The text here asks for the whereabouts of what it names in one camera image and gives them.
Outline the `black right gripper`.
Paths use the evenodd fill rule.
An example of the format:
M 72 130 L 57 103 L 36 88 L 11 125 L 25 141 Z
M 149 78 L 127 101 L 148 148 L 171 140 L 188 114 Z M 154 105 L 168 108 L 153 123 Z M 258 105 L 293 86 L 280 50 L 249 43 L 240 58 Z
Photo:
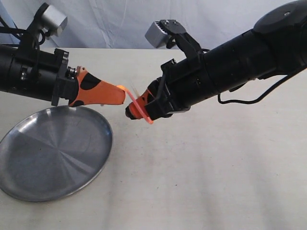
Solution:
M 201 59 L 173 59 L 161 66 L 162 76 L 152 81 L 136 98 L 126 88 L 131 103 L 125 115 L 131 120 L 156 120 L 188 111 L 206 100 L 206 70 Z

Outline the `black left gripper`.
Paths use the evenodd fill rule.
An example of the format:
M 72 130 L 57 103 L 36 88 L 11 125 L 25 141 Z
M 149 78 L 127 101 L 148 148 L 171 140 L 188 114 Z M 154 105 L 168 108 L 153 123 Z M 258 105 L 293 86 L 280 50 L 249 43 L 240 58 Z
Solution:
M 57 106 L 59 99 L 69 101 L 69 106 L 91 104 L 121 105 L 125 92 L 100 80 L 86 68 L 68 65 L 69 52 L 56 48 L 53 53 L 40 52 L 38 67 L 28 67 L 27 77 L 21 79 L 21 95 L 51 102 Z

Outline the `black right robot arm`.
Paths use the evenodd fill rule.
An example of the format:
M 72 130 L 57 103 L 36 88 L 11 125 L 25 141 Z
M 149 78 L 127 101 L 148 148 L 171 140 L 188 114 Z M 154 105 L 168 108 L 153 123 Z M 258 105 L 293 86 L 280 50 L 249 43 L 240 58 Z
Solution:
M 168 118 L 247 82 L 283 75 L 285 79 L 307 67 L 307 3 L 295 0 L 261 17 L 254 27 L 208 50 L 176 20 L 152 23 L 145 35 L 155 48 L 177 46 L 185 59 L 161 66 L 153 80 L 125 110 L 132 120 Z

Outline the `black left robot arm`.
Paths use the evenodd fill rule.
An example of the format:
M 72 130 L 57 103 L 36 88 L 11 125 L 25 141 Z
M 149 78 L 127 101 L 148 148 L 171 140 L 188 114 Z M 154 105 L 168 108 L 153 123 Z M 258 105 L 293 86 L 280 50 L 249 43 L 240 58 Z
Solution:
M 121 105 L 125 92 L 100 80 L 86 68 L 68 65 L 69 53 L 36 49 L 0 47 L 0 90 L 11 94 L 49 101 L 57 106 L 68 100 L 70 107 L 102 104 Z

